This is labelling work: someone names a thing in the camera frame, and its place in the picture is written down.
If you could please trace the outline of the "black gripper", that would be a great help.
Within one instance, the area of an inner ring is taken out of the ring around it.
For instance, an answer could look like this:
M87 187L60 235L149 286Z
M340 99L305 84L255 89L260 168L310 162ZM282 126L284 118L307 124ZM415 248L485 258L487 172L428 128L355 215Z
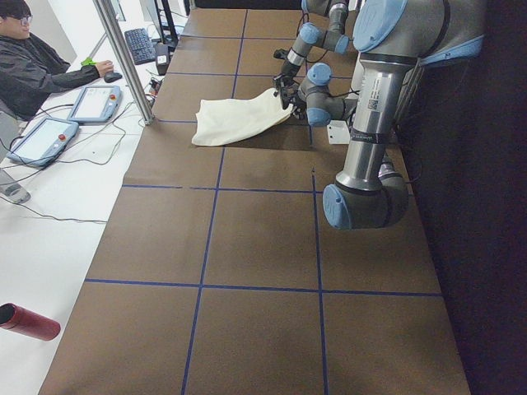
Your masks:
M291 114L296 119L305 119L305 101L299 96L299 85L281 85L279 95L283 109L291 109Z
M293 97L297 93L298 83L295 78L298 71L298 67L288 68L273 78L275 96Z

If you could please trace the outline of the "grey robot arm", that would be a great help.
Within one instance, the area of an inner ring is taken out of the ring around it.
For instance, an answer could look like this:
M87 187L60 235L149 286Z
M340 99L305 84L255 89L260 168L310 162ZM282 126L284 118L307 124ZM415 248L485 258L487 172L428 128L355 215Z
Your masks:
M274 79L284 109L304 115L313 127L332 121L348 125L343 169L323 191L327 222L340 230L393 225L408 207L408 189L385 148L407 72L416 66L446 65L476 57L483 45L484 1L368 1L358 12L351 35L346 1L304 1L306 13L329 19L327 29L301 26ZM332 76L315 63L301 83L296 74L310 51L320 48L358 52L355 99L331 95Z
M313 48L323 49L343 54L350 44L350 38L345 34L349 14L349 1L302 1L301 9L305 14L316 14L327 17L329 25L326 29L319 28L307 21L297 31L296 39L289 50L277 49L273 56L283 60L281 70L273 78L275 96L280 96L286 104L292 102L294 79L301 67L307 62Z

